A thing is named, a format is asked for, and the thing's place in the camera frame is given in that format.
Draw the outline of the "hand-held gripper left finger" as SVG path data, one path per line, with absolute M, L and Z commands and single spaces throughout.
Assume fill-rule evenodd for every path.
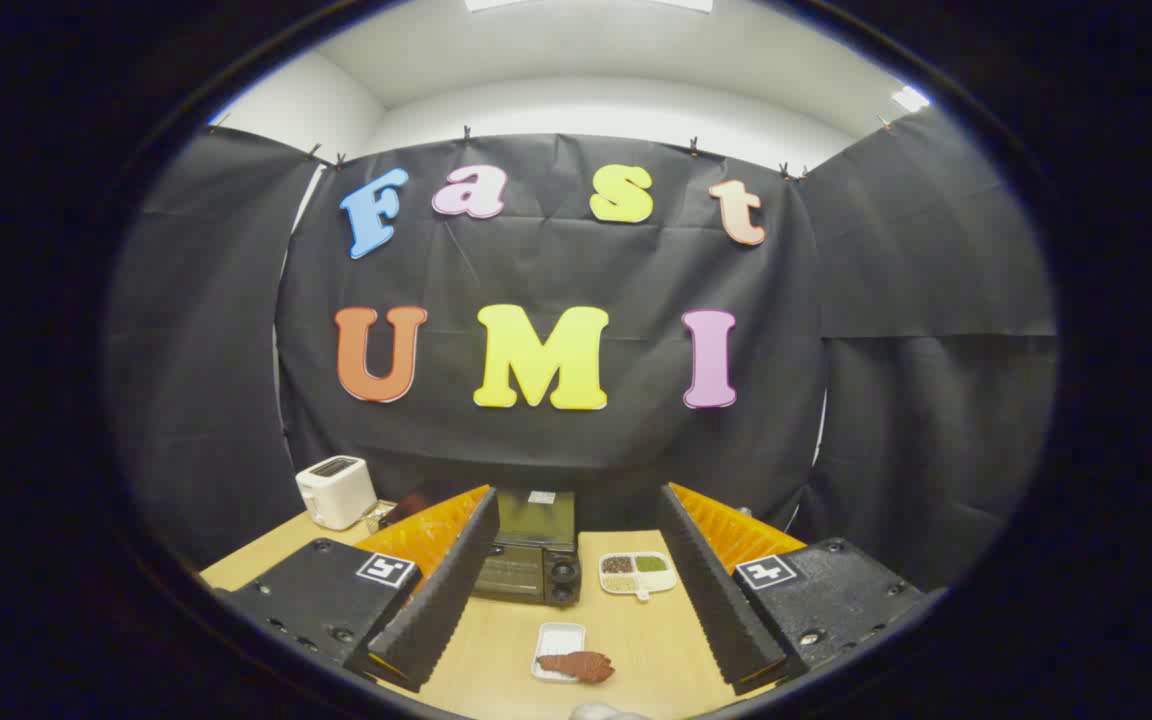
M 460 624 L 499 521 L 495 488 L 470 488 L 355 544 L 311 539 L 219 597 L 311 659 L 416 692 Z

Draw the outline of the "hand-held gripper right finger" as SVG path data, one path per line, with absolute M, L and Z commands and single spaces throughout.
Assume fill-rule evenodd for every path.
M 735 694 L 791 682 L 881 639 L 927 594 L 849 539 L 808 544 L 676 483 L 660 535 Z

